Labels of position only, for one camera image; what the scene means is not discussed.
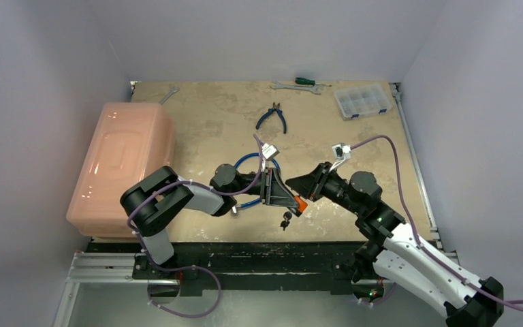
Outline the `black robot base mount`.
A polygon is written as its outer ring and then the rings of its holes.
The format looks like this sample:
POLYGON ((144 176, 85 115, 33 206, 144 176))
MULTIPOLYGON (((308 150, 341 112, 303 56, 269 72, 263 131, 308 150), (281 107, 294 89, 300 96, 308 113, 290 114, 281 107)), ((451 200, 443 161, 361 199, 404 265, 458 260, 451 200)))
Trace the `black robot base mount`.
POLYGON ((328 292, 378 300, 391 294, 391 281, 372 269, 354 276, 354 254, 362 242, 179 242, 164 267, 154 268, 136 243, 94 243, 86 252, 107 255, 108 269, 131 255, 125 265, 128 281, 170 282, 181 296, 201 296, 204 290, 328 292))

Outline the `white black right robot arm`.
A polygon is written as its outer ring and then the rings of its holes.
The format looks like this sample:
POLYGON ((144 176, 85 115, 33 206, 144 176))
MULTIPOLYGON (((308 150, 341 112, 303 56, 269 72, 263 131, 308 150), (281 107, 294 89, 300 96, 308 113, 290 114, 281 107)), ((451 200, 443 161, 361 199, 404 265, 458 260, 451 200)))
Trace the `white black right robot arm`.
POLYGON ((500 282, 481 279, 420 238, 381 199, 373 173, 358 171, 345 180, 330 166, 321 163, 285 183, 306 200, 327 198, 356 215, 355 224, 367 241, 355 253, 355 280, 385 277, 430 305, 448 326, 495 325, 504 312, 494 301, 503 295, 500 282))

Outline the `orange black padlock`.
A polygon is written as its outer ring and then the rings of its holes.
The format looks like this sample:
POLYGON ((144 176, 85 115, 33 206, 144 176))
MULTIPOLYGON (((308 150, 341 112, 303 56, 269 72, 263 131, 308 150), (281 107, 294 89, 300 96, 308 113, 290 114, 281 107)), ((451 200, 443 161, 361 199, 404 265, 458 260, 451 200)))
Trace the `orange black padlock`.
POLYGON ((296 214, 297 214, 297 216, 300 216, 305 211, 308 204, 300 196, 295 196, 294 200, 298 204, 298 207, 296 209, 296 214))

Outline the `black-headed key bunch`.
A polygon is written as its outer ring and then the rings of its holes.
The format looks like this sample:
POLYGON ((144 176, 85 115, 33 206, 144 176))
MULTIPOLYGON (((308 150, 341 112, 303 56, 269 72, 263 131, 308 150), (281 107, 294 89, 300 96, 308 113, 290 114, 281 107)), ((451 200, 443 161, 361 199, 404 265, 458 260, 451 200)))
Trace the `black-headed key bunch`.
POLYGON ((287 229, 287 227, 289 226, 290 221, 291 221, 291 218, 292 218, 292 213, 291 213, 291 211, 286 211, 286 212, 283 214, 283 220, 282 220, 282 222, 280 223, 280 227, 283 229, 283 231, 285 231, 285 230, 287 229))

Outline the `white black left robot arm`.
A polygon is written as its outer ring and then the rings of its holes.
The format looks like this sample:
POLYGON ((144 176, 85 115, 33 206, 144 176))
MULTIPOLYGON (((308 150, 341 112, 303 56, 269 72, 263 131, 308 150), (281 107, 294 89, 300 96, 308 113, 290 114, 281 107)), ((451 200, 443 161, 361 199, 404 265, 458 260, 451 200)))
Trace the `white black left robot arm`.
POLYGON ((125 191, 120 204, 128 216, 128 226, 151 258, 150 271, 166 279, 176 269, 168 224, 183 209, 223 216, 237 205, 235 197, 240 194, 259 196, 264 205, 286 208, 283 228, 289 225, 291 216, 300 216, 307 207, 286 188, 277 168, 243 174, 229 164, 216 169, 209 185, 184 179, 171 167, 163 166, 125 191))

